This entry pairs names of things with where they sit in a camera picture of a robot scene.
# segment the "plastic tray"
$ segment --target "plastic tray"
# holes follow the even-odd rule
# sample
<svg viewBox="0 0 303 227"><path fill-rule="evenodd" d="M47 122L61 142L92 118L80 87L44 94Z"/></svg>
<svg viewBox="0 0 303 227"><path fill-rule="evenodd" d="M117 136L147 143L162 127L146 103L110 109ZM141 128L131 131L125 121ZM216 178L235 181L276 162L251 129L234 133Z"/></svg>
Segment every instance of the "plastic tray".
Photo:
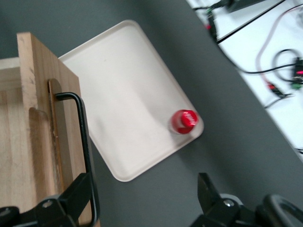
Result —
<svg viewBox="0 0 303 227"><path fill-rule="evenodd" d="M179 109L195 110L139 25L126 20L63 55L80 79L89 134L113 176L130 181L203 131L169 130Z"/></svg>

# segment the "metal bolt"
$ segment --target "metal bolt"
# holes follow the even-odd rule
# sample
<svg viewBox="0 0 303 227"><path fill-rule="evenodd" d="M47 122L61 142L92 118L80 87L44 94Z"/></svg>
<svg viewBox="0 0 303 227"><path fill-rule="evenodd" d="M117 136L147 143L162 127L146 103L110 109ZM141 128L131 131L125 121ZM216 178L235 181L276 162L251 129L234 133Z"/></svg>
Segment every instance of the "metal bolt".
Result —
<svg viewBox="0 0 303 227"><path fill-rule="evenodd" d="M5 215L8 215L10 213L10 209L7 207L4 211L2 211L1 213L0 213L0 217L3 217L3 216L5 216Z"/></svg>
<svg viewBox="0 0 303 227"><path fill-rule="evenodd" d="M233 207L235 205L234 202L231 200L224 200L223 202L228 207Z"/></svg>
<svg viewBox="0 0 303 227"><path fill-rule="evenodd" d="M45 202L45 203L42 204L42 207L48 208L48 207L50 207L52 204L53 204L53 202L52 202L51 200L48 200L47 202Z"/></svg>

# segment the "bottle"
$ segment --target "bottle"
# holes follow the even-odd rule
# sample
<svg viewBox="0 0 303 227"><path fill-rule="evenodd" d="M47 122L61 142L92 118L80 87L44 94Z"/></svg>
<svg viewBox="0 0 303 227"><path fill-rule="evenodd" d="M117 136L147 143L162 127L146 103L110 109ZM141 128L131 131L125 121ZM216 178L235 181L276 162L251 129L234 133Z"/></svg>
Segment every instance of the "bottle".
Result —
<svg viewBox="0 0 303 227"><path fill-rule="evenodd" d="M170 119L170 130L178 134L190 133L198 124L198 114L192 110L178 110Z"/></svg>

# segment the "black handle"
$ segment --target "black handle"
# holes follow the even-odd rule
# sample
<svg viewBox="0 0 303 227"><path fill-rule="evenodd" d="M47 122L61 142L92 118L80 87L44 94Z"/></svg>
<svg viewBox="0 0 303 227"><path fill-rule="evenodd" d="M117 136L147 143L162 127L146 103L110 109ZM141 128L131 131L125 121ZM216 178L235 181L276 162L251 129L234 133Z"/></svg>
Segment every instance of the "black handle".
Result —
<svg viewBox="0 0 303 227"><path fill-rule="evenodd" d="M280 195L266 196L263 206L274 227L295 227L287 214L303 223L303 211Z"/></svg>
<svg viewBox="0 0 303 227"><path fill-rule="evenodd" d="M98 218L100 215L100 207L99 207L99 200L98 200L98 191L97 191L97 186L96 186L96 181L95 181L95 179L96 179L95 178L95 168L94 168L94 162L93 162L92 151L91 151L89 130L88 130L86 112L85 112L85 105L84 105L84 102L81 99L81 97L73 92L57 93L57 94L55 94L55 97L56 97L56 99L61 100L61 101L73 99L73 100L75 100L76 105L77 105L85 169L86 169L87 173L90 173L90 176L92 179L90 182L91 188L92 188L92 196L90 199L92 220L91 220L90 226L92 227L98 221Z"/></svg>

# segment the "gray table surface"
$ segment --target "gray table surface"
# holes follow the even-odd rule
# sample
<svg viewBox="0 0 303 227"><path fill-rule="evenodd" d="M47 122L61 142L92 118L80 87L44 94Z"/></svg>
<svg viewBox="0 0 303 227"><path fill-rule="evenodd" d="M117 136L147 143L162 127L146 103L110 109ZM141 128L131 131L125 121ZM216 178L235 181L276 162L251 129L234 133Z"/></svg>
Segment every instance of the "gray table surface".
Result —
<svg viewBox="0 0 303 227"><path fill-rule="evenodd" d="M0 1L0 58L18 55L17 32L32 32L61 56L125 19L142 27L205 131L128 183L111 175L93 147L102 226L189 226L201 213L199 172L251 209L268 193L302 208L301 160L185 0Z"/></svg>

